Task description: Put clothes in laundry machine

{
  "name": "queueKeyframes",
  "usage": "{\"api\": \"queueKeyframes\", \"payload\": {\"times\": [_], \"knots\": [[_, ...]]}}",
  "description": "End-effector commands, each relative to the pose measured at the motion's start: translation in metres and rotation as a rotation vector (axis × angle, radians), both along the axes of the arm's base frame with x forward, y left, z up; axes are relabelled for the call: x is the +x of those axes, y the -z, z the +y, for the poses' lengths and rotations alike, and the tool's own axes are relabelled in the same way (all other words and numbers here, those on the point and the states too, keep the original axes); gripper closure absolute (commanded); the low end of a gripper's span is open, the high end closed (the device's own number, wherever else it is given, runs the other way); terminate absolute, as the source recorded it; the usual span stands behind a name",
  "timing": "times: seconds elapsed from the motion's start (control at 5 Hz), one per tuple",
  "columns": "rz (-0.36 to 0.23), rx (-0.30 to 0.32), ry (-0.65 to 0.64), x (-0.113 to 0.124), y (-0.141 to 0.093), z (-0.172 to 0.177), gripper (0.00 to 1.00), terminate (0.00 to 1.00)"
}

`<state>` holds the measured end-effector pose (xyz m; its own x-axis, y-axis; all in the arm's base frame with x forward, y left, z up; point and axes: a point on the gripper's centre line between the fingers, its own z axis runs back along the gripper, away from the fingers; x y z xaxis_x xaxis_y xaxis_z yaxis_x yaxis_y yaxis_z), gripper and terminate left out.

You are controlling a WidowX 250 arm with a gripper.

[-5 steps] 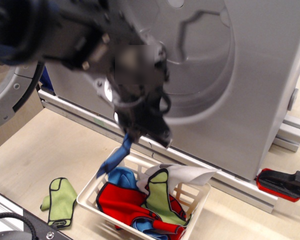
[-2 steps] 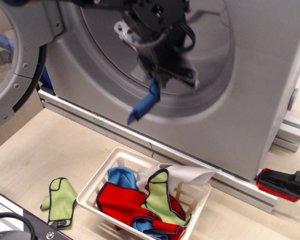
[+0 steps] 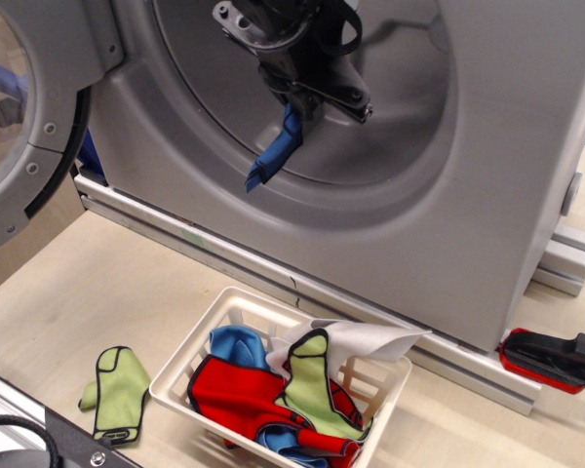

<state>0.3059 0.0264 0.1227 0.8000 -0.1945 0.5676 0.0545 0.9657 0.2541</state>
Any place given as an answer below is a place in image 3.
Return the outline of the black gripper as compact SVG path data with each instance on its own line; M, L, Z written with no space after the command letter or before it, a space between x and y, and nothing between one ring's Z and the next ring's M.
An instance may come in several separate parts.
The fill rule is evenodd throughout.
M371 93L349 56L363 24L347 1L220 1L212 15L231 41L259 61L265 86L290 104L307 139L323 126L327 103L364 123Z

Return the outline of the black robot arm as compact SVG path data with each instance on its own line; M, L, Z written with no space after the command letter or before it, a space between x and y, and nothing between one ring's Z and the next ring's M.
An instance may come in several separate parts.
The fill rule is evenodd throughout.
M212 9L226 37L259 61L265 86L307 130L328 104L363 124L371 92L349 56L363 24L345 1L219 1Z

